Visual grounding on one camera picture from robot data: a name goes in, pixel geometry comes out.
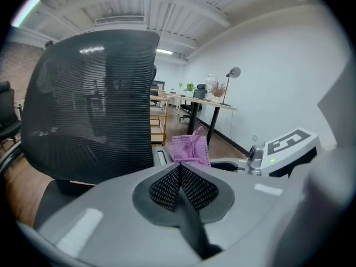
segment mesh chair backrest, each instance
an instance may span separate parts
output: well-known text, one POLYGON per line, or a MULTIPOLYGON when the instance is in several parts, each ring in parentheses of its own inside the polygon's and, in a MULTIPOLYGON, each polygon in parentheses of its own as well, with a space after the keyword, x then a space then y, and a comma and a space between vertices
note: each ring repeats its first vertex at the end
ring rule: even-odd
POLYGON ((153 166, 150 86, 159 36, 111 30, 45 50, 29 82, 22 146, 34 168, 87 183, 153 166))
POLYGON ((14 90, 8 81, 0 82, 0 130, 17 121, 14 107, 14 90))

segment potted plant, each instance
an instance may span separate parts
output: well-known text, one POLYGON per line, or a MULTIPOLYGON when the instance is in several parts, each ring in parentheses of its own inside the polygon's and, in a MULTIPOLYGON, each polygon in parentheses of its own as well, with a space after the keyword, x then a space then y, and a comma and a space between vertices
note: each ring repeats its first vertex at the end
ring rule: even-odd
POLYGON ((194 90, 195 90, 194 84, 193 83, 188 83, 187 87, 184 89, 184 92, 186 92, 185 95, 187 97, 193 97, 194 90))
POLYGON ((219 81, 214 81, 211 85, 211 89, 209 89, 209 93, 212 94, 211 101, 213 103, 221 103, 221 97, 226 92, 225 83, 220 84, 219 81))

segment chair armrest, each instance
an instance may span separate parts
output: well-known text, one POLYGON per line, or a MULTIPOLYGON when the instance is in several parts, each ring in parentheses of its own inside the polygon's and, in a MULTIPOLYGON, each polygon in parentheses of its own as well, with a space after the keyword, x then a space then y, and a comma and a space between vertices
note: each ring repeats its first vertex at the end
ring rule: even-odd
POLYGON ((16 158, 22 153, 21 142, 13 145, 0 159, 0 176, 3 175, 16 158))
POLYGON ((160 166, 168 163, 173 163, 173 159, 166 147, 158 146, 152 148, 154 156, 154 166, 160 166))

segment brick wall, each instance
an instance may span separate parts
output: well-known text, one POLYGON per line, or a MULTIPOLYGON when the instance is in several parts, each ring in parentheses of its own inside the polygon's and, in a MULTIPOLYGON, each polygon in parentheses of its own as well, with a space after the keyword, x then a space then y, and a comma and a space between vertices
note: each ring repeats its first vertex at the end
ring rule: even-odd
POLYGON ((8 80, 15 102, 24 99, 32 71, 43 49, 23 43, 5 42, 0 51, 0 81, 8 80))

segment black mesh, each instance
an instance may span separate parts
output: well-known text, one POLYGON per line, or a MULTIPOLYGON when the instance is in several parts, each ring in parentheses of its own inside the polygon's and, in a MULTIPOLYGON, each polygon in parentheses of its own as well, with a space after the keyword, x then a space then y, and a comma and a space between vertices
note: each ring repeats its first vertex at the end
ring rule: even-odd
POLYGON ((150 197, 156 204, 174 211, 176 197, 180 188, 180 172, 176 168, 150 187, 150 197))
POLYGON ((22 146, 55 179, 99 183, 153 166, 150 85, 159 36, 112 30, 47 48, 29 82, 22 146))
POLYGON ((182 166, 182 188, 196 211, 200 211, 215 200, 219 190, 207 180, 182 166))
POLYGON ((150 198, 156 204, 174 211, 182 187, 197 212, 215 200, 219 189, 184 166, 179 166, 150 186, 150 198))

